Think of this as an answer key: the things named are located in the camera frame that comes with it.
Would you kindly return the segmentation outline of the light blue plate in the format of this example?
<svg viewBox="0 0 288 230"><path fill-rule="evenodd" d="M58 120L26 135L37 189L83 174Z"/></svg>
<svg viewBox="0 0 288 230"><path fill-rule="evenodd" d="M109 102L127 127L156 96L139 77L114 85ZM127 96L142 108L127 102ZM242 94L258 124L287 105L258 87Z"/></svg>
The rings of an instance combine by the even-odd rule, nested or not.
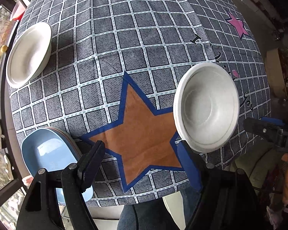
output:
<svg viewBox="0 0 288 230"><path fill-rule="evenodd" d="M32 176L41 168L63 170L80 160L82 153L66 132L53 127L39 128L30 133L21 145L22 158Z"/></svg>

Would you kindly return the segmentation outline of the white paper bowl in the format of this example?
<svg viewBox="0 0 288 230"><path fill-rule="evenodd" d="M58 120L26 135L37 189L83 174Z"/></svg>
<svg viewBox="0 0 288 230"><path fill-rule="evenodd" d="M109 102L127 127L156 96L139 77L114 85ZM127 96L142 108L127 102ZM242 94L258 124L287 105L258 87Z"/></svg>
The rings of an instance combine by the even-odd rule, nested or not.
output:
<svg viewBox="0 0 288 230"><path fill-rule="evenodd" d="M180 79L173 102L176 130L194 151L216 151L235 131L240 111L232 77L219 65L199 63Z"/></svg>
<svg viewBox="0 0 288 230"><path fill-rule="evenodd" d="M52 28L46 22L30 26L17 39L7 60L6 77L18 89L42 73L51 55Z"/></svg>

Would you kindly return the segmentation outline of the person's blue jeans leg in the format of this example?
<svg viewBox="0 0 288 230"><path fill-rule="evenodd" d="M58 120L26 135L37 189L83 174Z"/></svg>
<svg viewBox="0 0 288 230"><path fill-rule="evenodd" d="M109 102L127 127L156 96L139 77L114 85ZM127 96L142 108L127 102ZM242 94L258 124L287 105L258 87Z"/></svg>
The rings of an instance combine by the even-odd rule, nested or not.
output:
<svg viewBox="0 0 288 230"><path fill-rule="evenodd" d="M200 199L200 193L191 186L181 190L185 223L188 224ZM179 229L168 212L163 199L136 205L125 205L117 229Z"/></svg>

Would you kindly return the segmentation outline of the grey checkered star tablecloth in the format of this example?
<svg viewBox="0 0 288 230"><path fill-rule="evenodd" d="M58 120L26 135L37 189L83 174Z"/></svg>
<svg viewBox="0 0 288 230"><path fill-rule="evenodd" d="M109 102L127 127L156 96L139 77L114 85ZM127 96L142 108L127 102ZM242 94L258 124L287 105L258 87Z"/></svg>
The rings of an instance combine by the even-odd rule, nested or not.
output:
<svg viewBox="0 0 288 230"><path fill-rule="evenodd" d="M244 119L271 114L262 55L232 0L31 0L18 34L39 22L51 25L52 52L42 74L10 90L19 142L46 126L76 140L121 126L126 88L146 96L147 113L134 120L153 142L180 79L206 61L233 78L240 113L231 139L205 161L227 167L254 143Z"/></svg>

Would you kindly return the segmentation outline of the red plastic basin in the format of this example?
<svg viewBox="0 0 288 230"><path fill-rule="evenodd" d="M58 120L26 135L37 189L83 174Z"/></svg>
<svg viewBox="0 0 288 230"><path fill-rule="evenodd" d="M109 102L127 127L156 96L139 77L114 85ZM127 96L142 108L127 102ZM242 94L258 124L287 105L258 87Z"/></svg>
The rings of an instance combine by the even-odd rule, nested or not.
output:
<svg viewBox="0 0 288 230"><path fill-rule="evenodd" d="M10 21L20 21L24 15L26 8L23 4L17 0L16 5L14 6L12 13L10 15Z"/></svg>

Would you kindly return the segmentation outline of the black window frame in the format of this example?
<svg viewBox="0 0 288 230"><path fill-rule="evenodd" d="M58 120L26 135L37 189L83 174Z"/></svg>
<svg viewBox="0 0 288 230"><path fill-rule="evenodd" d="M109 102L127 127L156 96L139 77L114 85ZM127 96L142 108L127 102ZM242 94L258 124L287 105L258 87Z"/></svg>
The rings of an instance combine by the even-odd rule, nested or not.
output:
<svg viewBox="0 0 288 230"><path fill-rule="evenodd" d="M18 22L10 20L22 0L0 0L0 229L15 229L22 201L27 192L15 161L7 120L9 116L7 58L15 39Z"/></svg>

